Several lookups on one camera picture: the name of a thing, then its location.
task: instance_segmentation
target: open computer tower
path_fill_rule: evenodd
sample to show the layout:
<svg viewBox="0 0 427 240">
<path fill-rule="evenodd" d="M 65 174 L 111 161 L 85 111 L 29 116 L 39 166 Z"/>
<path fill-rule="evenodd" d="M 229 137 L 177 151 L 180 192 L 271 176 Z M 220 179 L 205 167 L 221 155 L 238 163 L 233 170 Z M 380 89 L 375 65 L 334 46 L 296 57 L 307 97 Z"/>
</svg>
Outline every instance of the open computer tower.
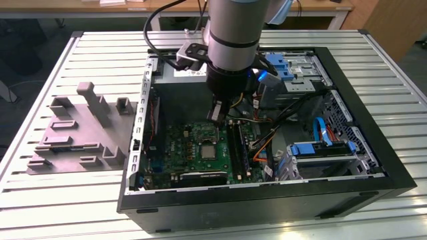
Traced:
<svg viewBox="0 0 427 240">
<path fill-rule="evenodd" d="M 255 90 L 217 128 L 205 68 L 147 59 L 117 212 L 148 233 L 343 217 L 416 186 L 328 49 L 260 53 L 279 80 L 254 72 Z M 272 119 L 310 93 L 322 94 L 260 149 Z"/>
</svg>

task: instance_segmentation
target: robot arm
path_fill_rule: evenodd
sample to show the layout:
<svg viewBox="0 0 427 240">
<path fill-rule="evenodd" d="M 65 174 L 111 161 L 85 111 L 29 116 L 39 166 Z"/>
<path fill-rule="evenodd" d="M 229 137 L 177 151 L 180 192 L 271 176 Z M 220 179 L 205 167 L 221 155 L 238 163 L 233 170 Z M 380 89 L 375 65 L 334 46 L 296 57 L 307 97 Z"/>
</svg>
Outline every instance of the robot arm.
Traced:
<svg viewBox="0 0 427 240">
<path fill-rule="evenodd" d="M 159 8 L 149 16 L 145 28 L 155 14 L 184 1 L 179 0 Z M 258 53 L 258 49 L 266 17 L 268 12 L 270 15 L 274 12 L 270 6 L 278 8 L 279 5 L 276 2 L 271 5 L 271 0 L 211 0 L 208 4 L 208 46 L 188 42 L 176 54 L 176 64 L 168 59 L 164 61 L 177 70 L 199 70 L 207 64 L 205 82 L 213 94 L 207 118 L 220 126 L 232 98 L 246 91 L 248 83 L 256 81 L 252 69 L 278 75 L 275 67 Z M 155 50 L 145 28 L 145 40 Z"/>
</svg>

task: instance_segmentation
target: ram slot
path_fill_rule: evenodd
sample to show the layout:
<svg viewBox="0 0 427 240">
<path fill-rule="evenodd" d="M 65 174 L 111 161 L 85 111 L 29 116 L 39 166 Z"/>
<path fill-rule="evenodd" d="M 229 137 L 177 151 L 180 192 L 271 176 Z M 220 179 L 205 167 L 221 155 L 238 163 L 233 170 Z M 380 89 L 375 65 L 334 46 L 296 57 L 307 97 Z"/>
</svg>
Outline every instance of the ram slot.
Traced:
<svg viewBox="0 0 427 240">
<path fill-rule="evenodd" d="M 239 150 L 236 148 L 236 137 L 235 137 L 235 128 L 233 123 L 227 125 L 227 140 L 228 140 L 228 151 L 229 151 L 229 160 L 232 167 L 233 178 L 242 180 L 242 164 L 239 160 Z"/>
<path fill-rule="evenodd" d="M 240 123 L 233 125 L 235 132 L 239 134 L 239 152 L 240 152 L 240 164 L 246 172 L 246 176 L 251 176 L 251 168 L 250 168 L 250 159 L 248 159 L 248 151 L 247 151 L 247 145 L 246 145 L 246 138 L 243 136 Z"/>
</svg>

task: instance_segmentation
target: aluminum extrusion table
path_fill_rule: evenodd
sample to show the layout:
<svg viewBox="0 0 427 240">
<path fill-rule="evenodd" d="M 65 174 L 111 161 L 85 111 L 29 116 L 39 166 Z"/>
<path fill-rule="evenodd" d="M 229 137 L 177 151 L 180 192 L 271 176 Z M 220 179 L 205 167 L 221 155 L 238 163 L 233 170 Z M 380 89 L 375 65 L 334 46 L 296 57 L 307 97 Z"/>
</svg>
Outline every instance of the aluminum extrusion table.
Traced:
<svg viewBox="0 0 427 240">
<path fill-rule="evenodd" d="M 179 31 L 151 32 L 177 48 Z M 344 218 L 153 235 L 173 239 L 396 239 L 427 236 L 427 98 L 370 35 L 358 31 L 264 31 L 262 46 L 328 47 L 418 187 Z M 113 102 L 139 98 L 148 46 L 141 32 L 85 32 L 72 37 L 0 164 L 0 239 L 131 240 L 149 236 L 116 213 L 121 171 L 27 175 L 48 126 L 53 96 L 76 94 L 80 81 Z"/>
</svg>

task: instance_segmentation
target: floor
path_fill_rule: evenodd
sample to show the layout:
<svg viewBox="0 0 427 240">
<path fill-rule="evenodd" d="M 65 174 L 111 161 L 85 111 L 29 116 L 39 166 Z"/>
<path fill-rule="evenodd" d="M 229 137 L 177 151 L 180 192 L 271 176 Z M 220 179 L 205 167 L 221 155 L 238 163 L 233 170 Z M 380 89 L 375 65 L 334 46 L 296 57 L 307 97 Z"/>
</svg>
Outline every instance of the floor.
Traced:
<svg viewBox="0 0 427 240">
<path fill-rule="evenodd" d="M 143 18 L 65 19 L 64 28 L 57 27 L 53 19 L 40 19 L 39 22 L 48 39 L 43 45 L 36 47 L 37 55 L 43 61 L 43 69 L 31 76 L 19 76 L 0 61 L 0 79 L 8 86 L 23 81 L 47 80 L 73 31 L 141 31 L 145 20 Z M 161 18 L 160 21 L 164 30 L 192 29 L 196 23 L 196 18 Z M 398 64 L 420 90 L 427 94 L 427 50 L 422 49 L 420 44 L 412 46 Z M 15 104 L 0 99 L 0 159 L 7 150 L 3 145 L 11 144 L 41 87 L 43 82 L 25 83 L 13 87 L 12 90 L 20 97 L 20 101 Z"/>
</svg>

